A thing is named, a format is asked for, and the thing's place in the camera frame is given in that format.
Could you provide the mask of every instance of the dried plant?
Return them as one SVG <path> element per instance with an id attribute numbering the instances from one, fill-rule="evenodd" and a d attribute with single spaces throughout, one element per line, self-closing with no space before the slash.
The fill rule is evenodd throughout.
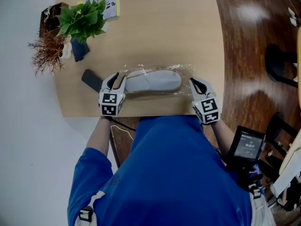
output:
<path id="1" fill-rule="evenodd" d="M 63 67 L 61 56 L 63 54 L 66 38 L 63 35 L 53 36 L 50 32 L 42 32 L 41 36 L 34 41 L 28 43 L 28 46 L 34 50 L 32 57 L 32 66 L 35 70 L 35 75 L 41 75 L 45 70 L 54 73 L 55 69 Z"/>

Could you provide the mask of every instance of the book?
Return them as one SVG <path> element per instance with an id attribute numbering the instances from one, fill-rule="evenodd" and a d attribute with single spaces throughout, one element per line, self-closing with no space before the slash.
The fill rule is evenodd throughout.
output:
<path id="1" fill-rule="evenodd" d="M 86 3 L 88 0 L 80 0 L 76 4 Z M 100 2 L 102 0 L 90 0 L 92 3 L 93 1 Z M 113 17 L 120 16 L 120 0 L 105 0 L 106 7 L 103 12 L 103 19 L 109 19 Z"/>

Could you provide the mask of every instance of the plastic bag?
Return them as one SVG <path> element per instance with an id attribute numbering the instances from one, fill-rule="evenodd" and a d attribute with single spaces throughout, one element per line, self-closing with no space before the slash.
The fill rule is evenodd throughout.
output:
<path id="1" fill-rule="evenodd" d="M 119 78 L 127 77 L 125 94 L 132 98 L 151 94 L 190 96 L 193 72 L 191 65 L 125 65 Z"/>

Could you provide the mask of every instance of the handheld device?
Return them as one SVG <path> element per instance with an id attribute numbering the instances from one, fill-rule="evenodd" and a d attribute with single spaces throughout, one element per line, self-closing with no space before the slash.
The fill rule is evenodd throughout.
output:
<path id="1" fill-rule="evenodd" d="M 90 86 L 97 93 L 102 88 L 103 81 L 96 74 L 94 74 L 91 70 L 85 70 L 81 80 L 85 82 L 88 86 Z"/>
<path id="2" fill-rule="evenodd" d="M 126 97 L 124 90 L 126 87 L 127 78 L 124 75 L 119 83 L 119 86 L 113 89 L 112 87 L 118 76 L 119 73 L 114 73 L 103 81 L 98 98 L 100 115 L 102 116 L 117 117 L 123 106 L 124 99 Z"/>
<path id="3" fill-rule="evenodd" d="M 263 133 L 238 126 L 226 157 L 227 168 L 234 170 L 252 168 L 260 156 L 264 138 Z"/>
<path id="4" fill-rule="evenodd" d="M 193 97 L 192 108 L 201 124 L 208 125 L 220 120 L 219 101 L 211 84 L 197 78 L 190 78 L 189 84 Z"/>

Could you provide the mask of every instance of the strap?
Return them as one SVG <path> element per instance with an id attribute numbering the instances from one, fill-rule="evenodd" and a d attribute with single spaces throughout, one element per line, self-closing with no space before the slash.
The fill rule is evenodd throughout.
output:
<path id="1" fill-rule="evenodd" d="M 103 191 L 99 191 L 96 195 L 91 197 L 90 203 L 79 211 L 79 215 L 76 218 L 74 226 L 97 226 L 97 218 L 94 213 L 95 200 L 104 196 Z"/>
<path id="2" fill-rule="evenodd" d="M 256 199 L 254 199 L 254 195 L 251 192 L 249 194 L 252 208 L 251 226 L 276 226 L 263 194 Z"/>
<path id="3" fill-rule="evenodd" d="M 258 186 L 254 183 L 248 186 L 250 193 L 253 195 L 253 199 L 257 199 L 261 197 L 261 190 Z"/>

